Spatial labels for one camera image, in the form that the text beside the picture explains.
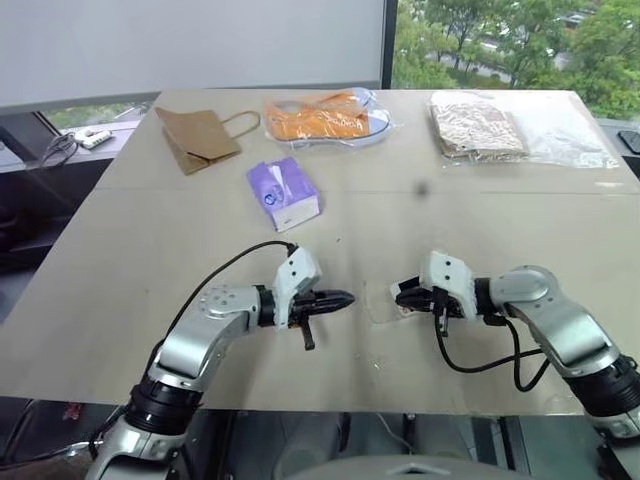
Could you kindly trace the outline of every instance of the white wall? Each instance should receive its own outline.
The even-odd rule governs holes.
[[[384,0],[0,0],[0,109],[379,82],[383,15]]]

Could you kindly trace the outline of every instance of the white object on windowsill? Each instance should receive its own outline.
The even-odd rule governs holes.
[[[74,134],[76,143],[91,150],[93,147],[109,140],[113,134],[109,130],[96,131],[91,127],[83,128]]]

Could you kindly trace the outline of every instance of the paper bag handle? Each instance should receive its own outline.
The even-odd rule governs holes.
[[[229,118],[225,118],[224,120],[221,120],[220,123],[227,123],[230,120],[233,120],[234,118],[238,118],[242,115],[253,115],[256,119],[256,123],[254,125],[251,125],[249,128],[247,128],[246,130],[232,136],[231,138],[238,138],[241,137],[242,135],[246,135],[249,132],[253,132],[256,128],[258,128],[260,126],[260,114],[258,112],[256,112],[255,110],[245,110],[244,112],[238,112],[238,113],[234,113],[233,115],[231,115]]]

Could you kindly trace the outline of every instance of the wooden table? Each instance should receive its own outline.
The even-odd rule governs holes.
[[[224,118],[299,93],[169,91],[156,105],[211,108]],[[0,327],[0,394],[126,401],[151,347],[195,285],[240,247],[282,238],[315,253],[324,271],[319,288],[349,290],[357,302],[313,321],[313,352],[304,351],[296,330],[261,329],[235,342],[205,406],[580,413],[553,371],[521,394],[511,366],[478,375],[449,370],[431,318],[400,319],[388,286],[416,275],[432,249],[465,259],[482,275],[539,264],[554,271],[625,353],[640,358],[637,180],[622,161],[609,170],[525,164],[443,169],[424,118],[425,95],[379,92],[400,126],[378,145],[296,152],[321,192],[324,212],[282,235],[252,197],[245,173],[290,152],[258,130],[240,139],[241,155],[184,176],[159,119],[149,113]],[[606,142],[574,94],[504,95],[569,99]],[[422,184],[426,196],[415,193]],[[270,284],[282,259],[277,249],[255,253],[220,282]],[[447,342],[458,363],[512,353],[508,331],[451,323]],[[530,347],[526,328],[519,329],[524,348]],[[525,361],[526,377],[540,361]]]

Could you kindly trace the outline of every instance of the packaged item in plastic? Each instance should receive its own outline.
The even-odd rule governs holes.
[[[264,117],[270,137],[294,148],[316,143],[370,145],[392,128],[389,112],[371,90],[361,87],[271,101]]]
[[[530,162],[612,168],[618,160],[567,92],[434,93],[428,102],[446,163]]]
[[[449,158],[515,160],[526,153],[514,119],[479,95],[436,92],[431,97],[431,117]]]

